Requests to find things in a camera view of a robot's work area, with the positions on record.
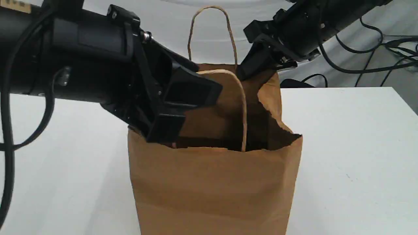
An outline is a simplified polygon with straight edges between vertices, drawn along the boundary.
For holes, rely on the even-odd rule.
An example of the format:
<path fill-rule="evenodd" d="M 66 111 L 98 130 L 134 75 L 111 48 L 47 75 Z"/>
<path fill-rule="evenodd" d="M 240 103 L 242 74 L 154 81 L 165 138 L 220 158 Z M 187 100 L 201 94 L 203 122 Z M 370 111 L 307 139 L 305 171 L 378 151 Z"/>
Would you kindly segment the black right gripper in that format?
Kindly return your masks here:
<path fill-rule="evenodd" d="M 271 20 L 249 23 L 243 31 L 252 46 L 236 69 L 238 79 L 269 69 L 295 68 L 298 62 L 317 58 L 320 15 L 319 8 L 279 9 Z"/>

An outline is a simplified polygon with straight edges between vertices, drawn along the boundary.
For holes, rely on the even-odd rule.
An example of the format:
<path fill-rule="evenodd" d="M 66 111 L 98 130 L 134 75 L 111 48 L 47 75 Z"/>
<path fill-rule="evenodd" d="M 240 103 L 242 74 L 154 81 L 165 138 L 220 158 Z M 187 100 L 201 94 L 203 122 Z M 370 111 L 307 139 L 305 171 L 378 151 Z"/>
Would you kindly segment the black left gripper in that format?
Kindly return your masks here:
<path fill-rule="evenodd" d="M 158 43 L 140 27 L 131 11 L 110 5 L 111 22 L 130 29 L 132 75 L 109 103 L 101 106 L 139 132 L 148 143 L 173 143 L 185 123 L 185 112 L 214 106 L 223 89 L 198 74 L 199 67 Z"/>

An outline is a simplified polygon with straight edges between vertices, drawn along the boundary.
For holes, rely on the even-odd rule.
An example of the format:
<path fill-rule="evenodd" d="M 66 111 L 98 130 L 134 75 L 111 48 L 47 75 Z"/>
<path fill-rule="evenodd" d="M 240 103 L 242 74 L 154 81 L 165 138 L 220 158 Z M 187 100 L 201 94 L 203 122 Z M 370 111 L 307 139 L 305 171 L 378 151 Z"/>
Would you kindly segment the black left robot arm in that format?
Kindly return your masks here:
<path fill-rule="evenodd" d="M 45 0 L 41 6 L 1 1 L 1 72 L 28 26 L 45 15 L 14 55 L 10 91 L 99 103 L 151 143 L 175 142 L 185 112 L 216 104 L 221 84 L 167 49 L 120 6 L 106 15 L 82 0 Z"/>

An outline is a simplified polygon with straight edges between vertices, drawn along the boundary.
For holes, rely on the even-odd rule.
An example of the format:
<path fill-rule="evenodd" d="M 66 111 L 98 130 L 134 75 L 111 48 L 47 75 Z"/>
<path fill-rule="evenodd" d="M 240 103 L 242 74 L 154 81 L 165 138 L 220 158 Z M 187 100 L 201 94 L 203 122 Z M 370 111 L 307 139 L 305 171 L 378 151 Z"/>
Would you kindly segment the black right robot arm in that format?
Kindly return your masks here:
<path fill-rule="evenodd" d="M 252 44 L 237 67 L 240 80 L 263 71 L 284 71 L 320 55 L 319 46 L 388 0 L 294 0 L 271 20 L 253 20 L 244 28 Z"/>

